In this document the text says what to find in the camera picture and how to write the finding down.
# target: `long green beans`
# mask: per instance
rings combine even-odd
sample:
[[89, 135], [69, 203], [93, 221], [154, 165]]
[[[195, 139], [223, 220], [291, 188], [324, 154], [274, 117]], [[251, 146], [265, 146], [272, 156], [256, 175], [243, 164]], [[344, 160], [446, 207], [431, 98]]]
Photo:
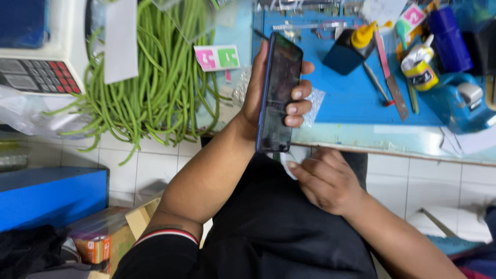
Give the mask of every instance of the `long green beans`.
[[[205, 9], [203, 1], [183, 0], [170, 13], [181, 14], [182, 32], [189, 37], [203, 30]], [[213, 89], [207, 84], [207, 74], [196, 61], [193, 46], [189, 45], [176, 28], [171, 18], [159, 11], [150, 0], [138, 4], [137, 45], [138, 77], [104, 84], [103, 66], [105, 56], [91, 55], [93, 42], [97, 41], [102, 28], [97, 29], [89, 42], [90, 63], [84, 73], [85, 94], [75, 95], [77, 100], [63, 109], [49, 112], [53, 115], [76, 107], [72, 113], [89, 113], [93, 121], [78, 130], [60, 133], [74, 135], [86, 133], [95, 137], [95, 143], [80, 152], [90, 152], [98, 146], [101, 133], [109, 132], [120, 141], [132, 144], [129, 156], [119, 164], [126, 164], [136, 150], [140, 140], [154, 138], [163, 145], [177, 145], [182, 140], [196, 142], [200, 135], [211, 131], [219, 118], [219, 95], [214, 74]], [[210, 44], [214, 33], [210, 33]], [[201, 36], [195, 45], [207, 45], [207, 36]], [[214, 97], [215, 112], [205, 101], [206, 92]], [[205, 106], [212, 116], [212, 123], [196, 131], [195, 110]]]

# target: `phone screen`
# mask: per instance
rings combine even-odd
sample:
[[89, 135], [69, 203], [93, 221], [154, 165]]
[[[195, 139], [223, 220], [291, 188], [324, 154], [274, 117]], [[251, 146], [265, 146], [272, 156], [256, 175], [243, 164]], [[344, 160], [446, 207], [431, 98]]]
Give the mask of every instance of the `phone screen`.
[[258, 152], [287, 152], [292, 128], [284, 125], [291, 91], [300, 82], [303, 51], [279, 33], [272, 33], [258, 122]]

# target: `yellow glue bottle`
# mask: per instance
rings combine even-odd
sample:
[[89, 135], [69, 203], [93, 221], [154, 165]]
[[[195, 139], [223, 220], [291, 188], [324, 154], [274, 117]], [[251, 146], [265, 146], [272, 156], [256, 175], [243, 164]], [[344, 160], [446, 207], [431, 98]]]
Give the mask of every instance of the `yellow glue bottle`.
[[414, 46], [401, 62], [401, 70], [418, 91], [427, 91], [439, 82], [429, 66], [434, 57], [434, 50], [431, 48], [433, 40], [434, 35], [431, 34], [425, 43]]

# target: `black sleeve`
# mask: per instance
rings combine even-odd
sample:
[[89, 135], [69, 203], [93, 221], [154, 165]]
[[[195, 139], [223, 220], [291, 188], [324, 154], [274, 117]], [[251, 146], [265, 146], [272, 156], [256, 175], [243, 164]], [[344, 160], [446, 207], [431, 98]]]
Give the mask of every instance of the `black sleeve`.
[[137, 242], [120, 260], [113, 279], [187, 278], [198, 245], [182, 235], [156, 235]]

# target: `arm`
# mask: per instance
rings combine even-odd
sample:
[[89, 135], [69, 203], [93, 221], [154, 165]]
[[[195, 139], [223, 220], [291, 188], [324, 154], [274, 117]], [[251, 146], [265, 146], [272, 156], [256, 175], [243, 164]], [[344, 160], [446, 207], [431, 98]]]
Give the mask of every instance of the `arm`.
[[[263, 41], [253, 62], [241, 112], [168, 184], [143, 235], [159, 229], [175, 228], [189, 232], [200, 240], [203, 224], [231, 196], [255, 153], [267, 52], [268, 44]], [[312, 71], [311, 63], [303, 63], [302, 73]], [[311, 84], [307, 80], [302, 80], [293, 89], [292, 97], [298, 102], [288, 105], [286, 109], [287, 126], [299, 127], [303, 123], [302, 115], [310, 110], [311, 103], [302, 99], [310, 93]]]
[[290, 162], [310, 202], [343, 216], [395, 278], [465, 278], [432, 242], [365, 192], [335, 149], [321, 148], [301, 165]]

